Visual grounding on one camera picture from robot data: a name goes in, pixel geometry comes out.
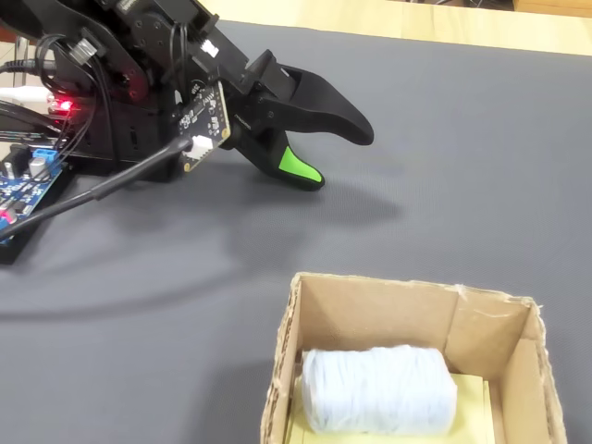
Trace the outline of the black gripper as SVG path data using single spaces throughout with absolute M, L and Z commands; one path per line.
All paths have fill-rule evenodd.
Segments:
M 368 119 L 323 77 L 282 67 L 269 50 L 251 62 L 214 20 L 187 23 L 187 130 L 232 134 L 230 148 L 303 191 L 320 190 L 325 178 L 292 151 L 286 131 L 331 133 L 357 145 L 375 138 Z

